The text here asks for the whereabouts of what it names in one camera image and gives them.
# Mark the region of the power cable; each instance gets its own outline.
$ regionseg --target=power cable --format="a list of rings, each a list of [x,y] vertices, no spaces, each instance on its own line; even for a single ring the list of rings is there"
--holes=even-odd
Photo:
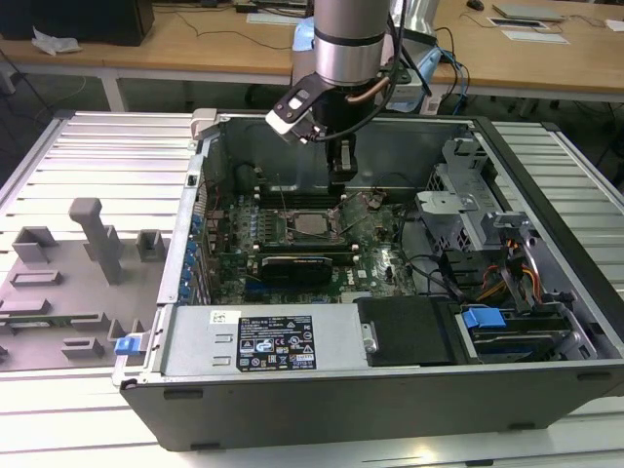
[[[199,29],[197,29],[197,27],[195,27],[193,24],[191,24],[190,22],[188,22],[186,20],[185,17],[183,17],[180,12],[174,12],[176,15],[178,15],[180,17],[180,19],[182,21],[184,21],[184,23],[190,27],[191,29],[193,29],[193,31],[195,31],[195,37],[200,37],[200,36],[204,36],[204,35],[208,35],[208,34],[236,34],[237,36],[241,36],[244,37],[245,39],[252,41],[254,43],[256,43],[258,46],[262,46],[262,47],[266,47],[268,49],[273,49],[274,51],[285,51],[285,50],[289,50],[291,48],[291,46],[287,46],[287,47],[274,47],[274,46],[270,46],[268,44],[264,44],[260,41],[256,41],[255,39],[253,39],[250,36],[247,36],[245,34],[243,34],[242,32],[239,31],[228,31],[228,30],[222,30],[222,31],[203,31],[203,32],[199,32]]]
[[[34,95],[37,96],[37,98],[39,99],[39,101],[43,104],[43,106],[48,109],[48,111],[50,112],[51,115],[54,114],[54,112],[50,109],[50,106],[48,105],[47,102],[44,101],[44,99],[41,97],[41,95],[39,93],[37,93],[37,90],[35,90],[35,87],[32,86],[32,83],[30,83],[30,81],[28,80],[28,78],[26,78],[26,75],[24,75],[23,73],[20,72],[20,70],[16,67],[16,65],[13,63],[13,61],[9,58],[9,56],[7,56],[4,51],[2,49],[0,49],[0,55],[2,55],[3,59],[6,61],[6,63],[8,63],[18,74],[18,76],[21,77],[21,79],[26,83],[26,85],[28,85],[28,88],[30,88],[30,90],[32,91],[32,93]]]

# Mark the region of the black plastic cover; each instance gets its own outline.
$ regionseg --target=black plastic cover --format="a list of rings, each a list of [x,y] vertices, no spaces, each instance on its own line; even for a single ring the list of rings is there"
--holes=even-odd
[[[384,366],[451,366],[468,358],[453,311],[443,298],[393,296],[357,301],[360,321],[372,324],[378,350],[369,364]]]

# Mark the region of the power supply label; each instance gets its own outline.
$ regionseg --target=power supply label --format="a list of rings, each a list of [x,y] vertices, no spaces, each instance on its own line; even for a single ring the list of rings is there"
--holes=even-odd
[[[312,317],[241,317],[236,367],[242,372],[315,369]]]

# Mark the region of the table leg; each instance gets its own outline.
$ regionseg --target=table leg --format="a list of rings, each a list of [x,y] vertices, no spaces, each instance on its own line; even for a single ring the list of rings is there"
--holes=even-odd
[[[184,112],[193,112],[195,107],[195,97],[193,96],[193,82],[182,81],[182,92],[184,94]]]
[[[537,99],[534,99],[532,97],[526,97],[523,100],[523,105],[520,107],[520,111],[518,112],[518,115],[520,115],[523,119],[525,119],[526,117],[528,117],[528,114],[530,114],[533,106],[536,104],[537,104]]]
[[[108,106],[113,112],[128,112],[128,105],[119,89],[119,81],[116,76],[100,76],[101,84],[108,99]]]
[[[429,85],[431,96],[425,96],[420,106],[420,115],[437,115],[440,108],[440,101],[445,94],[446,87],[438,85]]]
[[[9,71],[0,72],[0,91],[3,95],[12,95],[16,91],[16,87],[13,86],[11,81],[12,73]]]

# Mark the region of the desk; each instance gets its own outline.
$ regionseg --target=desk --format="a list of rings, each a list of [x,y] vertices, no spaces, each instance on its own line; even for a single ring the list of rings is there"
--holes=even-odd
[[[285,50],[255,44],[231,32],[196,37],[195,31],[174,13],[157,9],[151,31],[140,47],[83,43],[76,54],[49,56],[29,41],[0,40],[0,48],[24,73],[95,76],[102,82],[110,110],[127,106],[119,90],[120,78],[279,84],[291,81],[291,25],[247,24],[247,15],[234,10],[180,13],[199,32],[238,31],[256,41]],[[13,68],[0,61],[0,71]],[[0,80],[10,93],[11,84]]]
[[[436,27],[448,27],[454,36],[457,58],[470,69],[469,95],[547,98],[606,102],[624,101],[624,33],[593,27],[581,18],[561,23],[568,45],[512,41],[503,28],[488,17],[500,18],[492,3],[522,3],[544,6],[562,16],[582,15],[591,19],[622,19],[624,7],[552,0],[485,0],[483,12],[465,6],[463,0],[440,2]],[[439,31],[440,45],[450,49],[449,36]],[[450,65],[441,65],[434,77],[431,102],[439,100],[452,83]]]
[[[624,18],[624,8],[612,5],[497,0],[503,2],[547,6],[564,16]],[[457,56],[470,69],[470,95],[624,101],[624,33],[571,18],[562,24],[562,35],[569,45],[511,41],[501,28],[481,28],[460,17],[467,12],[481,24],[488,24],[488,16],[499,17],[491,7],[492,0],[485,3],[483,12],[475,12],[466,7],[465,0],[442,0],[435,20],[437,27],[446,26],[453,32]],[[293,41],[292,26],[247,24],[247,16],[233,10],[182,15],[200,32],[235,30],[275,47],[288,47]],[[84,50],[78,54],[51,57],[27,41],[0,41],[0,47],[26,73],[96,76],[113,111],[127,109],[118,86],[120,78],[290,83],[290,50],[261,47],[232,33],[197,38],[176,14],[156,13],[155,17],[148,37],[137,48],[82,44]],[[450,48],[448,35],[444,31],[439,35],[440,44]],[[0,71],[11,71],[11,67],[0,62]],[[450,65],[441,65],[431,86],[434,96],[429,100],[433,105],[423,108],[437,112],[437,102],[452,80]]]

